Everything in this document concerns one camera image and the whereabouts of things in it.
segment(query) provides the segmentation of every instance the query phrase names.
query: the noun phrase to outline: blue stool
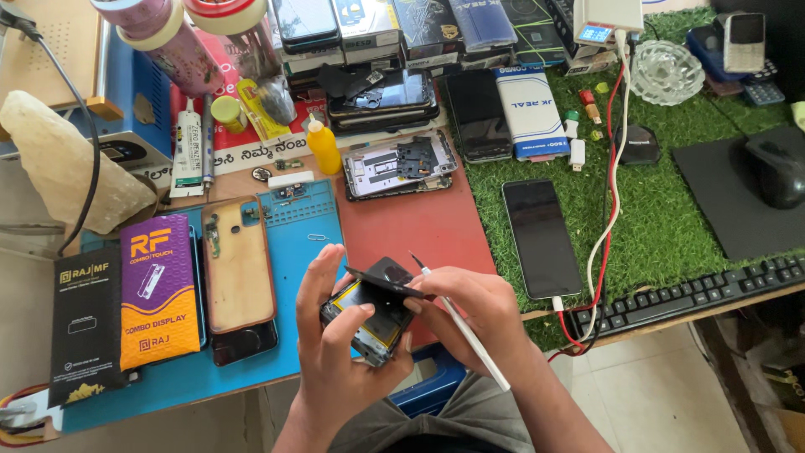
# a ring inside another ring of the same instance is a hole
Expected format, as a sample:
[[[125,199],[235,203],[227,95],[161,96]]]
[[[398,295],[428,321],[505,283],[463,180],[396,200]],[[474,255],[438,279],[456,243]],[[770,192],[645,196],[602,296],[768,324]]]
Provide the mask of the blue stool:
[[[441,343],[426,346],[413,354],[414,363],[433,359],[436,374],[422,382],[389,396],[409,418],[419,414],[438,415],[458,384],[467,375],[464,365],[454,359]]]

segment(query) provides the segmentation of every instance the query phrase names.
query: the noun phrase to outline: yellow glue bottle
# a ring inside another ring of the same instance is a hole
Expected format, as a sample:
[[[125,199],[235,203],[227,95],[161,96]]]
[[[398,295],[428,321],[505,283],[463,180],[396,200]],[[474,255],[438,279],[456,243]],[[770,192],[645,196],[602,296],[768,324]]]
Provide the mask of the yellow glue bottle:
[[[316,157],[319,170],[325,175],[334,175],[341,170],[341,154],[336,146],[336,136],[321,121],[310,114],[308,146]]]

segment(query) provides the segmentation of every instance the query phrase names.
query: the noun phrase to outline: hand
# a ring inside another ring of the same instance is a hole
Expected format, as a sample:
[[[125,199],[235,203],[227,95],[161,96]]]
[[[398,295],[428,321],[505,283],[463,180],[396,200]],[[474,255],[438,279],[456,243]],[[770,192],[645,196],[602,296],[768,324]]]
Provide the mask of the hand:
[[[512,387],[521,382],[527,384],[533,376],[534,361],[528,357],[538,355],[544,359],[522,326],[514,289],[500,276],[438,268],[430,275],[417,276],[409,286],[426,294],[450,297],[463,308],[468,315],[467,324]],[[419,315],[453,357],[474,372],[491,376],[447,311],[414,297],[404,303]]]
[[[410,332],[382,367],[352,360],[349,344],[374,314],[372,304],[348,307],[322,329],[321,304],[353,279],[347,274],[333,287],[344,253],[343,245],[324,246],[308,266],[296,296],[302,381],[289,419],[301,418],[309,434],[327,438],[327,444],[350,418],[388,395],[414,369]]]

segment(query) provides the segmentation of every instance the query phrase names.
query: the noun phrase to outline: stone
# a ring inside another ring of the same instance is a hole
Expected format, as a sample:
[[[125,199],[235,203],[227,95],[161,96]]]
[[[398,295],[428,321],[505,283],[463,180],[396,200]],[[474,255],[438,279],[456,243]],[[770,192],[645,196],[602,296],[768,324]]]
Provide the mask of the stone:
[[[93,145],[70,122],[24,91],[11,91],[0,123],[55,220],[75,225],[93,174]],[[101,152],[101,172],[84,228],[100,234],[156,202],[154,194]]]

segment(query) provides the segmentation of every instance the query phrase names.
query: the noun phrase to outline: artificial grass mat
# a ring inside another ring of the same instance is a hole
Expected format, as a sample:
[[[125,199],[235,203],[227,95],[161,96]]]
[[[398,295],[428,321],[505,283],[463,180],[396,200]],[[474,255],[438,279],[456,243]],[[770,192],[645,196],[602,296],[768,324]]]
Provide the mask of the artificial grass mat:
[[[706,7],[646,16],[647,22],[656,26],[662,39],[677,44],[684,42],[688,29],[710,23],[714,18],[715,11]],[[644,36],[645,39],[653,39],[654,33],[647,28]],[[497,272],[514,286],[522,312],[549,309],[551,303],[549,300],[532,301],[525,295],[501,185],[507,181],[533,178],[553,181],[584,282],[583,292],[579,296],[564,299],[566,306],[586,305],[592,300],[587,289],[585,267],[592,246],[602,230],[601,197],[609,146],[606,138],[606,103],[609,94],[598,94],[593,90],[603,121],[603,124],[595,125],[587,118],[577,92],[579,89],[592,89],[601,81],[608,82],[611,88],[617,78],[617,69],[562,77],[557,68],[549,68],[547,78],[560,116],[564,117],[567,110],[581,113],[579,137],[587,141],[587,163],[582,171],[573,172],[564,157],[550,163],[506,160],[464,165]],[[630,95],[629,123],[651,128],[657,135],[663,157],[656,166],[618,169],[621,213],[613,228],[606,273],[610,302],[614,297],[643,285],[660,288],[708,272],[743,265],[724,258],[716,237],[671,158],[671,151],[695,143],[741,135],[704,96],[711,97],[747,134],[791,125],[791,111],[785,103],[750,107],[742,98],[716,98],[706,94],[705,90],[671,107],[656,106],[634,94]],[[622,116],[622,111],[621,103],[616,98],[613,124],[617,124],[618,116]],[[593,130],[603,132],[605,138],[592,141],[590,133]],[[593,269],[595,279],[600,261],[599,255]],[[556,316],[526,321],[526,329],[544,351],[567,343]]]

